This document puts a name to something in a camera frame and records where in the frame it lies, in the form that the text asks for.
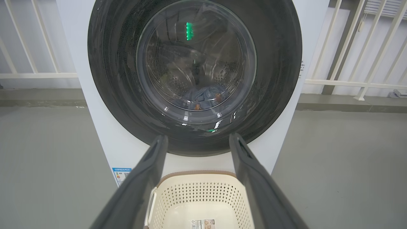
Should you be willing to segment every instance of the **washing machine door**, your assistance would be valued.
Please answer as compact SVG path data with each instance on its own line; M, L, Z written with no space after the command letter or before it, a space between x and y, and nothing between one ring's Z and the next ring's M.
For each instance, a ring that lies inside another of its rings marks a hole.
M88 32L95 85L123 127L169 151L229 151L287 105L302 57L291 0L101 0Z

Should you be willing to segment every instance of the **white washing machine body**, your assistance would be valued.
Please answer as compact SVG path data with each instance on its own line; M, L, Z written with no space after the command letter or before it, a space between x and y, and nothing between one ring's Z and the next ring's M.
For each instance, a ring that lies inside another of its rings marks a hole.
M277 161L297 105L329 0L293 0L302 32L302 66L295 90L276 121L248 144L256 158L271 173ZM95 0L57 0L59 14L83 93L107 161L117 184L115 171L135 167L149 145L127 131L106 107L96 88L88 58L88 29ZM191 170L234 172L230 153L207 157L168 154L162 176Z

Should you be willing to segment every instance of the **energy label sticker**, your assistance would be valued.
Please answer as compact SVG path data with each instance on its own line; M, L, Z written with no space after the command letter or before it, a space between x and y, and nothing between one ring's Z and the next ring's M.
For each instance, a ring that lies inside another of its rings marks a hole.
M116 177L117 183L119 186L122 185L123 181L125 181L126 177L131 172L131 168L112 168L114 172L114 176Z

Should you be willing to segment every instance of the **blue cloth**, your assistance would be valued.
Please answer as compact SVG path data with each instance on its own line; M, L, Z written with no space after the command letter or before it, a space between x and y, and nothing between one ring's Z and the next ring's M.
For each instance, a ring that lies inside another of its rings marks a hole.
M203 87L199 90L192 88L182 97L183 106L181 107L189 110L209 109L223 102L227 97L228 92L222 86Z

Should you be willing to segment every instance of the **gray floor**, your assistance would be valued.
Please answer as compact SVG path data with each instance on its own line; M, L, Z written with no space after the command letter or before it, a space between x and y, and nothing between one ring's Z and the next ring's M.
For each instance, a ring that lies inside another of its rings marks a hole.
M88 228L116 185L86 108L0 108L0 228ZM272 176L310 228L405 228L407 114L294 114Z
M407 114L295 112L273 170L310 228L406 228Z
M0 228L88 228L116 184L87 108L0 108Z

